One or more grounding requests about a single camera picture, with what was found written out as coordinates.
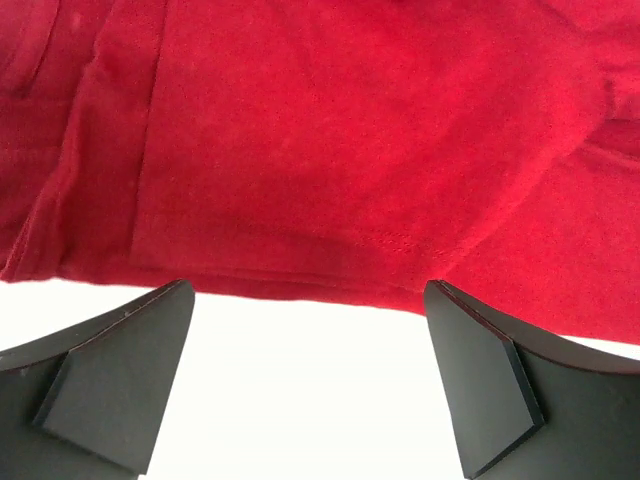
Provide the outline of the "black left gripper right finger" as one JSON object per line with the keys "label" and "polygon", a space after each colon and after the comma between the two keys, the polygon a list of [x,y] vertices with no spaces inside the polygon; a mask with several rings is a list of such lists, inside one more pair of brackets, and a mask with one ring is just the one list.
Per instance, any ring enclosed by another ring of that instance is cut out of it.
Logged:
{"label": "black left gripper right finger", "polygon": [[426,318],[467,479],[639,476],[639,363],[566,340],[444,281]]}

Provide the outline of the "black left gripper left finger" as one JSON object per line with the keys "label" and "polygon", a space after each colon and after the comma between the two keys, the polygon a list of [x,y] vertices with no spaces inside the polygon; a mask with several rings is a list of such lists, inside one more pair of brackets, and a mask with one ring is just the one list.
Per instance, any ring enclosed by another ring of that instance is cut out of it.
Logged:
{"label": "black left gripper left finger", "polygon": [[2,351],[2,479],[146,474],[194,302],[191,284],[173,281]]}

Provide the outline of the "red garment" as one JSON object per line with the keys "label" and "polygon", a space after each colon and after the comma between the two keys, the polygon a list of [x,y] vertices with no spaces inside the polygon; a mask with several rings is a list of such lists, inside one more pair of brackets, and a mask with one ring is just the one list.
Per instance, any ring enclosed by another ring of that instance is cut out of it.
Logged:
{"label": "red garment", "polygon": [[5,1],[1,278],[639,339],[635,1]]}

